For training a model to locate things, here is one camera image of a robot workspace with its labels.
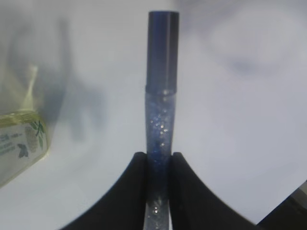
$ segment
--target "black object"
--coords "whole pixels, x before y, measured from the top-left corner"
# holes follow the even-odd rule
[[[147,155],[129,166],[91,209],[63,230],[143,230]],[[174,230],[259,230],[217,198],[180,153],[170,161],[169,199]]]
[[[113,187],[91,209],[64,230],[142,230],[146,175],[146,154],[135,153]]]
[[[258,225],[266,230],[306,230],[307,211],[288,197]]]
[[[169,172],[169,204],[174,230],[259,230],[215,196],[181,153]]]
[[[147,93],[154,95],[176,93],[178,33],[178,12],[149,12]]]

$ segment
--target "white background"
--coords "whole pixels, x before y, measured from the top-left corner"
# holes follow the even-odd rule
[[[31,28],[16,50],[39,67],[51,136],[48,155],[0,189],[3,229],[63,227],[145,151],[149,10],[181,13],[173,150],[254,223],[306,180],[303,0],[1,0],[3,47]]]

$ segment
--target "glitter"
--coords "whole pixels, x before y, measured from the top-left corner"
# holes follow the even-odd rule
[[[161,97],[146,94],[146,139],[151,182],[149,183],[148,212],[149,222],[161,224],[168,222],[168,199],[166,168],[171,156],[173,137],[174,95]]]

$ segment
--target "dark blue cap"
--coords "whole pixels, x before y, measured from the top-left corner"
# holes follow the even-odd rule
[[[178,12],[149,12],[147,93],[154,95],[176,93],[178,32]]]

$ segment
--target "blue lip gloss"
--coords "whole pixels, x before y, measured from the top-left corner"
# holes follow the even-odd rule
[[[145,96],[148,195],[145,230],[167,230],[167,173],[177,92],[179,13],[152,11],[148,23]]]

